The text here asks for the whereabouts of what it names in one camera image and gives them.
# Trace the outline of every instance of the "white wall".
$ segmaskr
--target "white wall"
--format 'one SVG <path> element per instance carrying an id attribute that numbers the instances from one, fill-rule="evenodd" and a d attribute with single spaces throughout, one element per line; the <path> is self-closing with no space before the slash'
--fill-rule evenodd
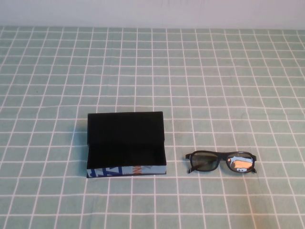
<path id="1" fill-rule="evenodd" d="M 0 0 L 0 24 L 305 29 L 305 0 Z"/>

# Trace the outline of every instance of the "black box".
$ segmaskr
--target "black box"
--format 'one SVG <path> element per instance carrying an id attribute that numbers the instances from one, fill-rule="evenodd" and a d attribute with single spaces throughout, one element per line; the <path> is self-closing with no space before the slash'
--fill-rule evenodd
<path id="1" fill-rule="evenodd" d="M 88 114 L 87 177 L 166 174 L 162 112 Z"/>

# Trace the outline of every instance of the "glasses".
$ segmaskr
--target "glasses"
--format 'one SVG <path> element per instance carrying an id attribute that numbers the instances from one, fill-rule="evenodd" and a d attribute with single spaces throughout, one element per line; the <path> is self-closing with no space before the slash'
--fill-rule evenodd
<path id="1" fill-rule="evenodd" d="M 217 169 L 220 160 L 225 160 L 229 169 L 236 173 L 256 173 L 254 162 L 256 156 L 248 152 L 217 153 L 211 151 L 195 151 L 192 154 L 185 155 L 185 159 L 190 159 L 192 168 L 188 173 L 194 170 L 199 172 L 210 172 Z"/>

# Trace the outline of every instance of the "blue printed label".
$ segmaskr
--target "blue printed label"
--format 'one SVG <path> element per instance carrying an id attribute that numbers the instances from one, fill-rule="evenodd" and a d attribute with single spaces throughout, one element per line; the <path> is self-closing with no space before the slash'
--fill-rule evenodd
<path id="1" fill-rule="evenodd" d="M 165 174 L 166 166 L 126 166 L 87 169 L 88 177 L 111 177 L 141 174 Z"/>

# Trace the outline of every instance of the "eyeglass lens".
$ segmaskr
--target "eyeglass lens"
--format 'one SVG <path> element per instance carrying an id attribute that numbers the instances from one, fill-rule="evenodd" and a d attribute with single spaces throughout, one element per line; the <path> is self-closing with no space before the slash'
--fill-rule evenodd
<path id="1" fill-rule="evenodd" d="M 253 168 L 253 159 L 248 154 L 231 154 L 227 158 L 227 164 L 233 171 L 244 173 Z"/>
<path id="2" fill-rule="evenodd" d="M 198 152 L 192 156 L 194 169 L 208 171 L 216 168 L 218 156 L 211 153 Z"/>

